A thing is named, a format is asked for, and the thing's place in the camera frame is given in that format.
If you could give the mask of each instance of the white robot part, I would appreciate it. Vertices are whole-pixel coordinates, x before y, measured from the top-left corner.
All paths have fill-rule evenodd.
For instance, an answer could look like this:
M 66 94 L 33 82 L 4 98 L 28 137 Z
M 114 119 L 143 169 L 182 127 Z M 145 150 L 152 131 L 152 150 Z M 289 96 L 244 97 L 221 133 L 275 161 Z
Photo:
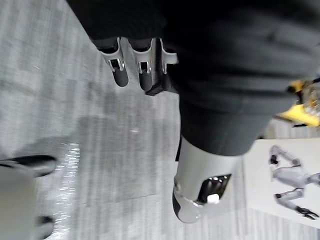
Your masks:
M 161 42 L 161 61 L 162 61 L 162 71 L 164 74 L 167 74 L 167 65 L 168 64 L 177 64 L 178 55 L 175 52 L 167 52 L 164 48 L 164 43 L 162 39 Z
M 291 166 L 279 167 L 279 157 L 288 161 Z M 275 180 L 294 188 L 291 191 L 276 193 L 274 195 L 275 201 L 279 205 L 287 209 L 294 210 L 310 220 L 316 220 L 316 218 L 319 218 L 318 214 L 310 211 L 308 208 L 302 208 L 296 205 L 292 200 L 303 198 L 305 196 L 305 188 L 308 184 L 316 184 L 320 187 L 320 173 L 313 175 L 307 174 L 302 168 L 301 161 L 298 158 L 277 145 L 272 146 L 270 149 L 269 164 L 272 166 L 272 177 Z
M 112 72 L 116 71 L 112 61 L 117 61 L 117 64 L 118 64 L 120 71 L 123 71 L 125 68 L 125 60 L 124 60 L 124 54 L 122 52 L 122 48 L 120 45 L 120 37 L 117 37 L 116 41 L 117 41 L 118 48 L 115 52 L 105 53 L 105 52 L 100 51 L 105 62 L 109 65 Z
M 132 48 L 133 56 L 135 59 L 135 62 L 138 67 L 139 74 L 143 73 L 143 69 L 141 67 L 141 63 L 147 64 L 146 72 L 149 74 L 151 72 L 151 59 L 152 59 L 152 45 L 153 45 L 153 39 L 151 40 L 151 44 L 148 50 L 146 51 L 137 51 Z
M 194 223 L 208 205 L 219 204 L 241 156 L 221 156 L 180 140 L 174 178 L 173 209 L 183 223 Z

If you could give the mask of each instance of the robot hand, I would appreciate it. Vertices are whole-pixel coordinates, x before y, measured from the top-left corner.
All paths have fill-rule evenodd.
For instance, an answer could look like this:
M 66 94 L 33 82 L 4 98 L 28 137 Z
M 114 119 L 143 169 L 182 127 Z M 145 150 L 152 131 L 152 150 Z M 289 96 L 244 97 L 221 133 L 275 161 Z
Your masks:
M 296 210 L 298 213 L 302 214 L 303 217 L 305 217 L 305 218 L 308 218 L 308 219 L 311 219 L 311 220 L 316 220 L 315 218 L 319 218 L 319 215 L 318 215 L 318 214 L 310 211 L 310 210 L 307 209 L 307 208 L 302 208 L 302 207 L 297 206 L 297 207 L 295 208 L 295 210 Z

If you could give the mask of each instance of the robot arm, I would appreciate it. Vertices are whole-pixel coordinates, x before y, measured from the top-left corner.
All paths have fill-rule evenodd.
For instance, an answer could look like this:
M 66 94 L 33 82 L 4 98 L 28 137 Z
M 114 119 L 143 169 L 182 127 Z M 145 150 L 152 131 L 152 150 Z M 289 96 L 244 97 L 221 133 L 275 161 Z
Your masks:
M 315 220 L 315 218 L 319 218 L 319 215 L 310 211 L 307 208 L 299 207 L 298 205 L 295 205 L 292 200 L 303 198 L 304 197 L 304 190 L 301 188 L 296 188 L 292 191 L 287 191 L 284 193 L 277 193 L 274 195 L 275 201 L 288 209 L 294 210 L 299 214 L 302 214 L 303 217 Z
M 288 153 L 286 150 L 282 149 L 277 145 L 273 145 L 270 149 L 270 163 L 271 164 L 278 164 L 279 158 L 278 156 L 282 156 L 285 160 L 290 162 L 294 167 L 300 167 L 301 162 L 298 158 Z

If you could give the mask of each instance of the humanoid robot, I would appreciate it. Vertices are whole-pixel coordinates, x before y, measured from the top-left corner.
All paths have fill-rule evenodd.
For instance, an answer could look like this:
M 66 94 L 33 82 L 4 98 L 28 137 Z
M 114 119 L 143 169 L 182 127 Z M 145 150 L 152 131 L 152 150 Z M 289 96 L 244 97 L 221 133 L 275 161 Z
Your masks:
M 287 160 L 291 166 L 279 167 L 279 156 Z M 290 153 L 277 145 L 273 145 L 270 149 L 270 168 L 272 171 L 272 178 L 280 183 L 289 185 L 294 189 L 291 191 L 277 193 L 274 195 L 276 202 L 288 209 L 294 210 L 303 217 L 316 220 L 319 215 L 310 211 L 307 208 L 297 206 L 292 200 L 304 197 L 305 188 L 308 184 L 316 184 L 320 186 L 320 172 L 310 175 L 303 168 L 301 161 L 292 156 Z

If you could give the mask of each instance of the gray carpet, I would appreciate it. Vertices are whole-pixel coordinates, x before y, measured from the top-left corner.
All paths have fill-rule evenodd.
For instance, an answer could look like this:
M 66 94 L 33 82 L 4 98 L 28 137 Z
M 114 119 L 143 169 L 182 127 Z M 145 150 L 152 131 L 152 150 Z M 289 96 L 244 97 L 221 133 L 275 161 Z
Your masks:
M 317 230 L 246 210 L 242 168 L 216 213 L 184 225 L 171 194 L 178 96 L 143 94 L 123 40 L 129 84 L 117 87 L 63 0 L 0 1 L 0 157 L 51 154 L 79 144 L 76 194 L 63 240 L 313 240 Z M 316 130 L 273 121 L 278 138 Z M 39 212 L 54 214 L 59 181 L 39 180 Z

